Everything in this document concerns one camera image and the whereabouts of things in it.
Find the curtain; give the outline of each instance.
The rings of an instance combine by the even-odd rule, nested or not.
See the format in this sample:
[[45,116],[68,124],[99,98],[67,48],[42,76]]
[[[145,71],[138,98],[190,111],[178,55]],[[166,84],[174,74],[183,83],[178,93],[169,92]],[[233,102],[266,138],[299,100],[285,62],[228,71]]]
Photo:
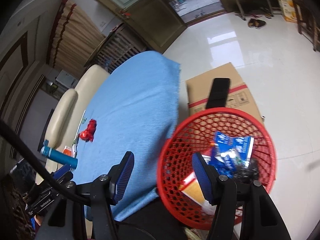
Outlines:
[[76,3],[63,0],[52,29],[50,65],[80,78],[85,63],[104,39],[105,36]]

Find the basket rim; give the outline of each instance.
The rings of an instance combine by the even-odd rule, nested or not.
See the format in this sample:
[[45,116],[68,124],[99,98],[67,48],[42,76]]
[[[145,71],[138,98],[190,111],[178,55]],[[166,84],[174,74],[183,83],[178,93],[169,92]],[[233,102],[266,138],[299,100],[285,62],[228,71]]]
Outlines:
[[[266,139],[269,151],[270,151],[270,158],[271,158],[271,173],[270,173],[270,177],[269,177],[269,181],[268,181],[268,185],[266,187],[266,191],[267,193],[269,193],[271,191],[271,188],[273,187],[273,182],[276,180],[276,151],[273,145],[273,142],[271,140],[271,137],[269,135],[269,133],[267,132],[266,128],[257,120],[255,119],[253,116],[251,116],[250,114],[241,111],[239,109],[234,109],[234,108],[228,108],[228,107],[216,107],[216,108],[210,108],[210,109],[206,109],[203,111],[200,111],[198,113],[193,114],[192,116],[189,116],[187,119],[185,119],[183,122],[181,122],[176,130],[174,131],[174,133],[172,134],[171,138],[167,139],[166,142],[164,143],[161,152],[160,152],[160,156],[158,159],[158,164],[157,164],[157,188],[158,188],[158,192],[160,195],[160,198],[164,204],[164,206],[166,207],[166,209],[170,212],[171,215],[173,215],[177,220],[179,220],[180,222],[193,227],[193,228],[197,228],[197,229],[202,229],[202,230],[210,230],[210,226],[209,224],[202,224],[202,223],[198,223],[192,220],[187,219],[186,217],[182,216],[179,214],[179,212],[177,212],[176,210],[174,210],[169,202],[169,200],[167,199],[164,189],[163,189],[163,184],[162,184],[162,180],[161,180],[161,172],[162,172],[162,166],[163,166],[163,159],[164,159],[164,154],[165,154],[165,149],[167,149],[168,145],[172,142],[172,139],[175,138],[177,136],[178,133],[181,132],[181,130],[191,121],[198,119],[202,116],[206,116],[209,114],[233,114],[239,117],[242,117],[248,121],[250,121],[254,126],[256,126],[259,131],[263,134],[264,138]],[[236,219],[237,223],[241,222],[241,217]]]

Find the blue water bottle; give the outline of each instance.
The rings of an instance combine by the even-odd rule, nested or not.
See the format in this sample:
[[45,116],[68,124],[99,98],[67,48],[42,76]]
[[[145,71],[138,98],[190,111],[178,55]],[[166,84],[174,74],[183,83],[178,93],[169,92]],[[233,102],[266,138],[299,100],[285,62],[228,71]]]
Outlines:
[[78,165],[78,159],[65,155],[53,148],[48,147],[48,140],[43,142],[43,147],[41,149],[41,154],[50,160],[53,160],[61,164],[69,164],[71,168],[75,169]]

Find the blue snack bag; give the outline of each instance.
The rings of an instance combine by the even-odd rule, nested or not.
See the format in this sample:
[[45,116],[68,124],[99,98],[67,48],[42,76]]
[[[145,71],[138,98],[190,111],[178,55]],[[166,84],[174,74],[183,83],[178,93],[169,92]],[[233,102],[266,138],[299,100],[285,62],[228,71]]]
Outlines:
[[245,168],[249,167],[249,162],[253,148],[253,141],[254,138],[252,136],[233,138],[232,147],[235,148],[239,153],[240,159]]
[[211,160],[209,161],[209,165],[214,166],[220,175],[226,175],[229,178],[232,178],[233,172],[226,168],[226,165],[224,162],[221,162],[217,158],[214,157],[216,155],[215,147],[212,147],[211,153],[212,153],[212,155],[211,155]]
[[253,137],[230,137],[217,131],[214,136],[215,154],[212,154],[212,163],[214,159],[224,164],[226,169],[236,171],[238,167],[248,168],[252,147]]

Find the screw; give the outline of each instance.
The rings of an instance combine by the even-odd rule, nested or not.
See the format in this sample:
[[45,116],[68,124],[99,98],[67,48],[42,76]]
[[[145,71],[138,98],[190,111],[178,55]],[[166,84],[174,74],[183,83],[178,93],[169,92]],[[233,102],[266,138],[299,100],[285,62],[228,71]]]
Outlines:
[[226,181],[228,179],[228,177],[226,175],[220,175],[219,179],[222,181]]
[[100,179],[101,181],[105,181],[105,180],[108,179],[108,175],[103,174],[103,175],[101,175],[101,176],[99,177],[99,179]]
[[261,182],[258,181],[258,180],[254,180],[253,181],[253,185],[257,186],[257,187],[260,187],[261,186]]
[[68,181],[66,187],[72,187],[75,183],[73,181]]

